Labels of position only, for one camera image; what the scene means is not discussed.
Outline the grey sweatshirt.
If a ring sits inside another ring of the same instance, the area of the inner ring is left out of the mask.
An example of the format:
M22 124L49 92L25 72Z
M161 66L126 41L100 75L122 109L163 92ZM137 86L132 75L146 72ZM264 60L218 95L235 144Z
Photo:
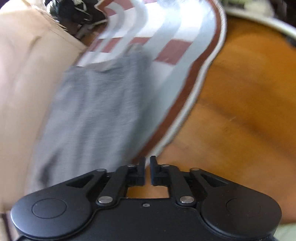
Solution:
M132 163L151 62L143 45L131 44L114 59L65 72L35 145L28 193Z

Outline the checkered red grey rug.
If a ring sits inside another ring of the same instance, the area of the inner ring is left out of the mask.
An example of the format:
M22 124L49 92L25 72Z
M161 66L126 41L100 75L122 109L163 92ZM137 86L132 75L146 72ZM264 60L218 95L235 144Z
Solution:
M225 42L226 13L219 1L100 1L106 29L79 66L119 56L141 44L152 62L144 113L128 158L159 155L198 98L205 76Z

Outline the beige sofa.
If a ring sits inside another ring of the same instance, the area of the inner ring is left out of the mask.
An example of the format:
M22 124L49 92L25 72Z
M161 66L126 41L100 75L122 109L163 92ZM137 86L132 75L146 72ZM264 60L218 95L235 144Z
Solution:
M23 196L39 130L63 72L85 50L27 1L1 8L1 211Z

